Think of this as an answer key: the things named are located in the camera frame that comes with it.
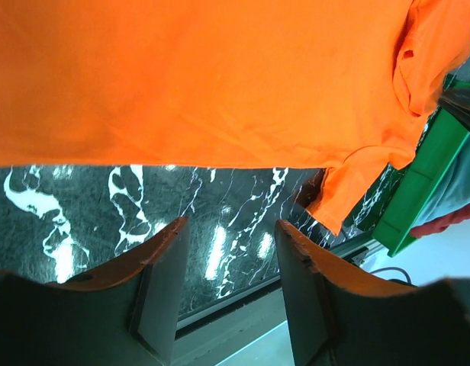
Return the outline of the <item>orange t shirt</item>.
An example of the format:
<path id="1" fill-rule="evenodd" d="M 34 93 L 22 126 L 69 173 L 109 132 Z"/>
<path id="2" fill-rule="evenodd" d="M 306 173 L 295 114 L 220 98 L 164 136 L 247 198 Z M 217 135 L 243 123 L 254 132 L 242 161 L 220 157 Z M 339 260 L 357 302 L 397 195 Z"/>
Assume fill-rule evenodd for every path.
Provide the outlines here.
<path id="1" fill-rule="evenodd" d="M 470 1 L 0 1 L 0 167 L 322 168 L 338 233 L 469 54 Z"/>

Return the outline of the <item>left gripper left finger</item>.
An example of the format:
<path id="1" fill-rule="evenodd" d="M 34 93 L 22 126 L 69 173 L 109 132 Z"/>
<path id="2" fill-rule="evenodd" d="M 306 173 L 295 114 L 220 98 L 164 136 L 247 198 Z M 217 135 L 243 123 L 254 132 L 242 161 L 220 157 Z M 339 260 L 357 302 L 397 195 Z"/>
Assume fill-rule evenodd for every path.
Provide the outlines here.
<path id="1" fill-rule="evenodd" d="M 62 284 L 0 270 L 0 365 L 168 365 L 188 257 L 179 217 Z"/>

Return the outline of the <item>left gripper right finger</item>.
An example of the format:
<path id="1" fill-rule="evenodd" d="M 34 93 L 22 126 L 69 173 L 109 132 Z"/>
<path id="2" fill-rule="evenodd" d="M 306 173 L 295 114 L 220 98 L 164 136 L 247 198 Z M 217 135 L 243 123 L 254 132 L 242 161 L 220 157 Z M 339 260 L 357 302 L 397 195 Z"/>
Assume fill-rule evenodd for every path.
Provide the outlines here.
<path id="1" fill-rule="evenodd" d="M 470 278 L 388 281 L 285 220 L 275 244 L 297 365 L 470 365 Z"/>

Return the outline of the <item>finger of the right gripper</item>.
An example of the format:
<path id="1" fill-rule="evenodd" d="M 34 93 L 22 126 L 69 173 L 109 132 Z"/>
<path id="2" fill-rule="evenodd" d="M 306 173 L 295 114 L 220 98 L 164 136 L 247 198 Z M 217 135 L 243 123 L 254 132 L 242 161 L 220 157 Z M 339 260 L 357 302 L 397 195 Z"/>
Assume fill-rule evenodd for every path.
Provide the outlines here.
<path id="1" fill-rule="evenodd" d="M 439 105 L 470 133 L 470 87 L 445 90 L 439 97 Z"/>

